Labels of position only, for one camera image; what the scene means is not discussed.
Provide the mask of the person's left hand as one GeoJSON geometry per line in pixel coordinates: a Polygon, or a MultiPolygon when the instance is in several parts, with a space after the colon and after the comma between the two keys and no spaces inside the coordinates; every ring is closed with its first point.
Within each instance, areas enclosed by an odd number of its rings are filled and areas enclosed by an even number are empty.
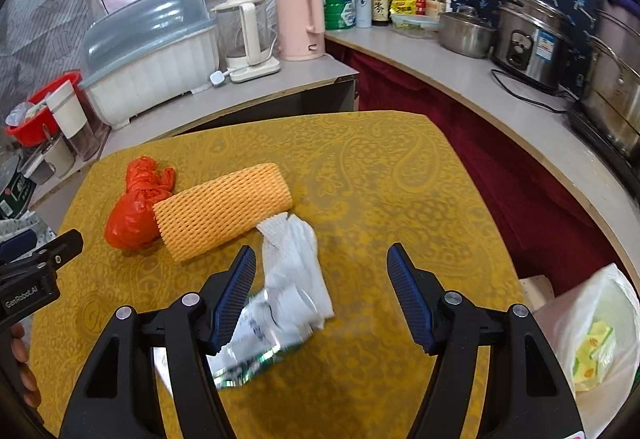
{"type": "Polygon", "coordinates": [[[41,393],[35,374],[28,366],[29,353],[24,341],[24,326],[16,323],[11,326],[10,332],[12,355],[17,362],[18,373],[24,387],[24,401],[31,409],[37,410],[41,404],[41,393]]]}

